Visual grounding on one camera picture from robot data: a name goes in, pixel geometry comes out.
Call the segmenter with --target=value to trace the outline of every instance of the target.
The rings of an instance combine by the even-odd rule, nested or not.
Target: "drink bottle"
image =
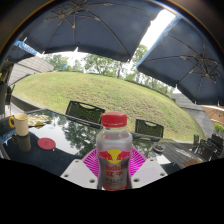
[[[104,113],[101,123],[96,146],[103,188],[108,191],[124,190],[127,187],[132,148],[132,135],[126,130],[127,115],[120,112]]]

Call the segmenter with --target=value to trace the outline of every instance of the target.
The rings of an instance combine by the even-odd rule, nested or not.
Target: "bottle label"
[[[99,157],[107,160],[109,163],[117,164],[125,158],[130,157],[130,154],[131,152],[125,152],[119,149],[110,149],[105,152],[99,152]]]
[[[131,152],[110,149],[99,152],[103,187],[110,190],[122,190],[127,185],[128,161]]]

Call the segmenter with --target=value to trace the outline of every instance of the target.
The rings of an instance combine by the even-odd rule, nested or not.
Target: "red bottle cap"
[[[127,125],[127,115],[120,112],[108,112],[101,115],[101,124],[108,128],[119,128]]]

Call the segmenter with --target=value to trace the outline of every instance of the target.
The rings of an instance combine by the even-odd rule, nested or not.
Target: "sky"
[[[166,9],[162,10],[158,16],[151,22],[150,27],[148,28],[145,36],[142,38],[142,41],[140,44],[143,44],[147,46],[148,49],[155,43],[159,35],[163,32],[163,30],[166,28],[166,26],[171,22],[172,19],[174,19],[175,15],[171,12],[167,11]],[[69,57],[69,64],[72,66],[74,61],[78,59],[81,61],[82,58],[84,58],[87,53],[80,53],[74,51],[74,52],[60,52],[62,56]]]

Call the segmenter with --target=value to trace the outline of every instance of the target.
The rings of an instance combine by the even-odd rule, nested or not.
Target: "red lid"
[[[104,127],[119,128],[127,125],[127,115],[120,112],[108,112],[101,116],[101,123]]]
[[[37,141],[37,144],[45,150],[51,150],[54,149],[56,147],[56,143],[54,140],[50,139],[50,138],[40,138]]]

